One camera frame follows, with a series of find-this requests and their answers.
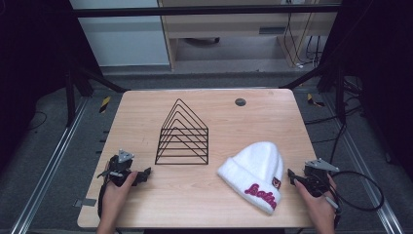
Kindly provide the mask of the black horizontal frame bar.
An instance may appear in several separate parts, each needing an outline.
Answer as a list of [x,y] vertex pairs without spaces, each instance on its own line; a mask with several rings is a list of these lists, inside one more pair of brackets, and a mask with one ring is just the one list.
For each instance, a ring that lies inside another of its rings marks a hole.
[[77,18],[99,17],[152,17],[152,16],[201,16],[240,14],[290,14],[338,12],[340,4],[314,5],[248,5],[248,6],[196,6],[126,9],[84,9],[69,12]]

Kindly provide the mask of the black metal stand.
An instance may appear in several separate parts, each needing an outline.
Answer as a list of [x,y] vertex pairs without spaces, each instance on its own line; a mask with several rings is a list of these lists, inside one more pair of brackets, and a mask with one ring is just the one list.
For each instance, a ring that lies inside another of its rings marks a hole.
[[327,92],[335,87],[335,113],[342,124],[346,124],[346,112],[344,104],[344,66],[340,61],[326,61],[317,68],[307,72],[298,79],[281,86],[281,89],[293,90],[300,84],[319,76],[317,89]]
[[108,81],[102,75],[98,75],[83,66],[71,64],[67,68],[64,77],[67,104],[67,127],[70,127],[74,123],[76,117],[75,90],[77,90],[82,97],[91,97],[94,93],[94,89],[89,82],[90,79],[116,93],[124,93],[127,91],[127,89]]

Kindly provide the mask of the person's left hand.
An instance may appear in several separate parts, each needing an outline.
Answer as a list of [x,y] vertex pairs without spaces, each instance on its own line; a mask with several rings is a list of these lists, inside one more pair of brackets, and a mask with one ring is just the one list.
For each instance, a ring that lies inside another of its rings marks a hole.
[[137,172],[131,172],[124,184],[120,187],[116,186],[112,181],[106,184],[100,222],[111,223],[115,227],[117,218],[126,203],[136,176]]

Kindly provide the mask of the yellow black striped tape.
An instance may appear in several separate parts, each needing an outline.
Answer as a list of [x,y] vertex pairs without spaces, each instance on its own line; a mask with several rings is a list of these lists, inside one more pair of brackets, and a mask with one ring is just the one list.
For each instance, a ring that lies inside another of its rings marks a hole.
[[307,102],[311,105],[318,106],[318,107],[324,107],[325,106],[324,102],[316,101],[311,94],[307,94]]
[[101,104],[101,106],[99,108],[99,111],[98,111],[99,113],[104,113],[106,111],[106,108],[109,104],[110,99],[111,99],[111,97],[105,97],[103,99],[102,104]]

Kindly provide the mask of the white cabinet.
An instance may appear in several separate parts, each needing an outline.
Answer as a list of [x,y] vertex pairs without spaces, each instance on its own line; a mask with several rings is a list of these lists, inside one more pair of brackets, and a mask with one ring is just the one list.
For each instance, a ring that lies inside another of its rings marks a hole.
[[[157,7],[157,0],[69,0],[74,10]],[[161,18],[79,18],[100,67],[169,65]]]

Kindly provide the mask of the aluminium floor rail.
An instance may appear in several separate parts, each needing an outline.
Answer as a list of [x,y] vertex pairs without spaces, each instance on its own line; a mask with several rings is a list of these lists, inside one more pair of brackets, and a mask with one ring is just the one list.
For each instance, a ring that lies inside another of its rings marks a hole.
[[90,99],[88,97],[80,98],[79,104],[75,109],[75,115],[72,123],[64,129],[64,132],[56,145],[51,159],[49,160],[45,170],[40,176],[18,219],[11,228],[10,234],[26,234],[50,187],[50,184],[56,174],[56,170],[58,169],[59,164],[66,152],[66,149],[80,124],[89,100]]
[[[357,148],[357,144],[349,129],[349,122],[346,122],[346,130],[342,133],[342,140],[344,140],[345,148],[348,152],[353,167],[355,168],[355,171],[375,180],[375,176],[369,170],[367,164],[362,158],[359,149]],[[379,206],[380,198],[384,199],[383,205],[376,211],[376,213],[381,220],[386,232],[388,234],[404,234],[404,230],[401,227],[401,224],[399,223],[396,215],[394,214],[391,205],[385,198],[385,195],[380,193],[377,186],[374,186],[366,179],[362,181],[362,184],[373,206]]]

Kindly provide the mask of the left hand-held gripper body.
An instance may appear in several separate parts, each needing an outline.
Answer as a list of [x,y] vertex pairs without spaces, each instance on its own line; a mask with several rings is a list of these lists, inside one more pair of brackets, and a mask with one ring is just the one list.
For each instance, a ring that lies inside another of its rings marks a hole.
[[107,168],[98,176],[104,176],[118,187],[122,186],[131,173],[133,158],[132,153],[120,149],[117,154],[110,158]]

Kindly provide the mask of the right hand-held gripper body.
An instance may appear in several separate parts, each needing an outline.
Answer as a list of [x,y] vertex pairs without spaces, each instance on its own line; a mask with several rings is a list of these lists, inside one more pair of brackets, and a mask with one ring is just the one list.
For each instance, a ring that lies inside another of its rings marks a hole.
[[329,190],[328,172],[339,172],[339,168],[321,158],[305,163],[305,186],[313,197],[320,197]]

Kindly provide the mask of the grey tape piece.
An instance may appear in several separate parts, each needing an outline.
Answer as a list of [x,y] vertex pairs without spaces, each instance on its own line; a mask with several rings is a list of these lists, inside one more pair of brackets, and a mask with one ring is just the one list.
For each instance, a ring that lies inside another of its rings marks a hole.
[[83,206],[93,207],[96,203],[96,199],[76,199],[73,206],[77,208],[81,208]]

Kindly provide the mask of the white knit beanie hat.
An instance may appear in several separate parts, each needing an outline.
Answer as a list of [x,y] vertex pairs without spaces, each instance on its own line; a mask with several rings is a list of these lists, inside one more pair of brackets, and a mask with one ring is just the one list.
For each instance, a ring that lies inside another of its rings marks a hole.
[[218,175],[239,195],[268,215],[281,199],[283,160],[276,145],[255,142],[229,157]]

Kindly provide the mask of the light wooden desk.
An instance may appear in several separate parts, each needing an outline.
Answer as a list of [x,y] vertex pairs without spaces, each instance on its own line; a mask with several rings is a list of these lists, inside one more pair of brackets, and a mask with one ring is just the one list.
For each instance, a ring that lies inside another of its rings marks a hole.
[[[248,6],[248,5],[313,5],[339,4],[342,0],[157,0],[161,7]],[[240,14],[164,16],[166,37],[214,38],[229,36],[275,35],[290,66],[304,61],[301,55],[305,40],[311,36],[327,36],[337,14]]]

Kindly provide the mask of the person's right hand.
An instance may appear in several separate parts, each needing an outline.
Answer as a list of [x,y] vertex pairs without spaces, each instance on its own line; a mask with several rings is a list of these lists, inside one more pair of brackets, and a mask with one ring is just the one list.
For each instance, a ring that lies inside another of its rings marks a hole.
[[317,228],[334,228],[335,230],[335,211],[336,209],[328,202],[327,198],[334,201],[334,197],[330,191],[325,192],[320,197],[313,197],[306,187],[299,181],[295,182],[295,187],[305,202],[308,210],[308,216],[313,223],[316,232]]

